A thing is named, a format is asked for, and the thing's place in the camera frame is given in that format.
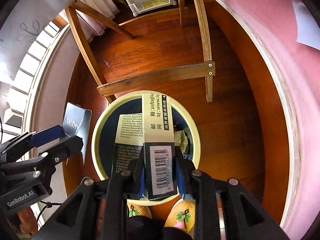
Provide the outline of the dark grey small carton box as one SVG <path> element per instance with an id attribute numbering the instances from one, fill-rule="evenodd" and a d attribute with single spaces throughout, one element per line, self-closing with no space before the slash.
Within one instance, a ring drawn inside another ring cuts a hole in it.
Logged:
<path id="1" fill-rule="evenodd" d="M 79 105 L 67 102 L 62 127 L 69 137 L 77 135 L 82 139 L 81 149 L 82 163 L 85 163 L 86 148 L 88 144 L 89 127 L 92 118 L 92 111 L 84 109 Z"/>

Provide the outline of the pink bed blanket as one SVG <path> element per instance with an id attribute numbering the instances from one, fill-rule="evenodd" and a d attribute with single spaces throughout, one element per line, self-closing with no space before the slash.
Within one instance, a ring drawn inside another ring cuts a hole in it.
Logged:
<path id="1" fill-rule="evenodd" d="M 300 0 L 213 0 L 206 7 L 242 63 L 263 130 L 263 207 L 290 239 L 319 219 L 319 50 L 297 42 Z"/>

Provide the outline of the left yellow embroidered slipper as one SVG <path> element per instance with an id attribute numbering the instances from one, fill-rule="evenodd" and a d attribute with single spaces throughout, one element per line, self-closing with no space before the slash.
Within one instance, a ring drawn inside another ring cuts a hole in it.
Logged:
<path id="1" fill-rule="evenodd" d="M 127 202 L 127 207 L 129 210 L 129 217 L 144 216 L 147 218 L 152 218 L 151 211 L 147 206 L 141 206 L 132 202 Z"/>

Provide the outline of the right yellow embroidered slipper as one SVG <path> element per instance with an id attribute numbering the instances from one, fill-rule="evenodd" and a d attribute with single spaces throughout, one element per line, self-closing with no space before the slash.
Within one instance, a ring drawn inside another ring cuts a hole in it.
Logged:
<path id="1" fill-rule="evenodd" d="M 195 225 L 195 201 L 180 199 L 171 209 L 165 228 L 176 228 L 188 233 Z"/>

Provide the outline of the green white barcode carton box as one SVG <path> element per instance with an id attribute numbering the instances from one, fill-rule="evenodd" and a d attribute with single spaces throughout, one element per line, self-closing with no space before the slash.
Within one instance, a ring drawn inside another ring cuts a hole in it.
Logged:
<path id="1" fill-rule="evenodd" d="M 138 113 L 118 120 L 112 174 L 129 169 L 144 146 L 145 191 L 141 199 L 159 200 L 177 193 L 175 144 L 170 99 L 159 92 L 144 92 L 132 103 Z"/>

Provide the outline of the cream window curtain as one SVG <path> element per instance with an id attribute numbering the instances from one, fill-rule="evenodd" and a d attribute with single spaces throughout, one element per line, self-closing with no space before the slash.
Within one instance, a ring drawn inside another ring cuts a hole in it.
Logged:
<path id="1" fill-rule="evenodd" d="M 113 20 L 119 12 L 119 9 L 112 0 L 78 0 L 78 2 L 83 3 L 89 10 L 92 10 L 93 14 L 103 15 L 110 20 Z M 89 13 L 78 9 L 76 9 L 76 13 L 88 42 L 91 42 L 96 36 L 104 34 L 107 28 L 106 24 L 96 17 L 92 17 Z"/>

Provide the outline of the yellow embroidered slipper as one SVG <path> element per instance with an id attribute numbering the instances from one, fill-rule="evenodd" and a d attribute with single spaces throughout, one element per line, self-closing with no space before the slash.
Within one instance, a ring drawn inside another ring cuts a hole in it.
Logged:
<path id="1" fill-rule="evenodd" d="M 165 228 L 176 228 L 188 233 L 195 225 L 195 201 L 180 199 L 171 209 Z"/>
<path id="2" fill-rule="evenodd" d="M 127 202 L 127 207 L 129 210 L 129 217 L 144 216 L 147 218 L 152 218 L 151 211 L 147 206 L 141 206 L 132 202 Z"/>

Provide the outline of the tree pattern tablecloth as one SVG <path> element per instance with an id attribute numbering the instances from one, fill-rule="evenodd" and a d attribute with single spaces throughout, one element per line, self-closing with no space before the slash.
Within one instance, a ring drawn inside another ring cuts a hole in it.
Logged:
<path id="1" fill-rule="evenodd" d="M 10 83 L 46 25 L 72 0 L 19 0 L 1 27 L 1 81 Z"/>

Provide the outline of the round yellow rimmed trash bin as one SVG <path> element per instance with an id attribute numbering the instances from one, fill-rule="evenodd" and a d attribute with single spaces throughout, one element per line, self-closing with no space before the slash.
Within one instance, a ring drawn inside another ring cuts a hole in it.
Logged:
<path id="1" fill-rule="evenodd" d="M 106 199 L 113 204 L 119 204 L 127 199 L 136 204 L 148 206 L 166 203 L 176 196 L 181 196 L 178 191 L 174 196 L 154 201 L 146 199 L 134 200 L 130 198 L 133 182 L 129 170 L 112 174 L 114 144 L 119 116 L 127 113 L 138 113 L 139 110 L 132 103 L 138 102 L 144 92 L 136 91 L 126 94 L 111 103 L 103 111 L 94 128 L 92 137 L 92 159 L 95 170 L 100 178 L 99 186 L 106 193 Z M 174 128 L 174 144 L 179 146 L 184 159 L 193 162 L 195 169 L 199 166 L 201 156 L 200 136 L 189 112 L 175 99 L 166 95 L 171 102 L 172 120 Z"/>

